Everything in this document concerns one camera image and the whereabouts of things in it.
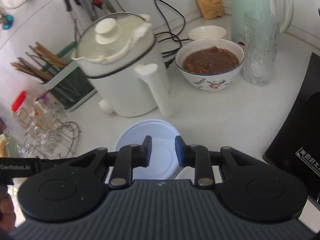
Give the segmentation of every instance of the mint green pitcher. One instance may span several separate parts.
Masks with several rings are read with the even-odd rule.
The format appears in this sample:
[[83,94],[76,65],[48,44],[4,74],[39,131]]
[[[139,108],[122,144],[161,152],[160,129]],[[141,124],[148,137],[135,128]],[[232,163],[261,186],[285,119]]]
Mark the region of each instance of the mint green pitcher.
[[[236,43],[244,43],[244,14],[258,10],[266,15],[276,16],[276,0],[231,0],[231,39]],[[293,0],[284,0],[284,20],[280,25],[280,34],[284,33],[292,22]]]

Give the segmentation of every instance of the ridged gray panel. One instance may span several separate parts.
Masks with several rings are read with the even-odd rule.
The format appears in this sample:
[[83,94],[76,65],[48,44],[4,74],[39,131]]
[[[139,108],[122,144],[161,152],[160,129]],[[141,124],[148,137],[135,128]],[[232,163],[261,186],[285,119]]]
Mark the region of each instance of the ridged gray panel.
[[189,180],[135,181],[112,191],[85,218],[63,224],[28,220],[12,233],[16,240],[307,240],[313,235],[296,219],[274,225],[243,220],[212,191],[196,189]]

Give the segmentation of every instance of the pitcher handle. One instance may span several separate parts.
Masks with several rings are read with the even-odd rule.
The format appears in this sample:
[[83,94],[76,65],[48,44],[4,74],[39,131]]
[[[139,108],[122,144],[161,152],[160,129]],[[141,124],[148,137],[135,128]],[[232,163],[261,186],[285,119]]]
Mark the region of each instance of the pitcher handle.
[[148,84],[156,104],[164,117],[172,115],[170,98],[162,82],[161,73],[157,64],[138,65],[135,67],[138,77]]
[[280,25],[280,34],[283,34],[290,26],[293,18],[294,5],[293,0],[283,0],[284,2],[284,20]]

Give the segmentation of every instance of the floral bowl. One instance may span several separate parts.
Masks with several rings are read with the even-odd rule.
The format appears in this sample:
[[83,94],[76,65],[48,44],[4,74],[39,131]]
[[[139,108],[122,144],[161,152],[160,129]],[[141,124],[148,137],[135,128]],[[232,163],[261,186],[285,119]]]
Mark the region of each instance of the floral bowl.
[[[219,74],[196,74],[182,68],[184,60],[191,54],[202,49],[209,49],[216,46],[220,49],[227,49],[232,52],[239,60],[239,64],[226,72]],[[182,75],[191,85],[207,92],[216,92],[229,86],[235,76],[240,72],[244,62],[244,50],[240,45],[233,41],[220,38],[205,38],[192,41],[183,46],[176,55],[176,64]]]

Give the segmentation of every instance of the bowl of beans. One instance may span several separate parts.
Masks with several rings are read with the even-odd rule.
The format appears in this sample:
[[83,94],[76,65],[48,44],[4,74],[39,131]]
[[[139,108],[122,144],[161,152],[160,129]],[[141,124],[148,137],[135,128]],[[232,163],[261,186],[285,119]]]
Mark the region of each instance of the bowl of beans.
[[233,41],[205,38],[183,46],[175,60],[191,85],[216,92],[229,86],[240,72],[244,50]]

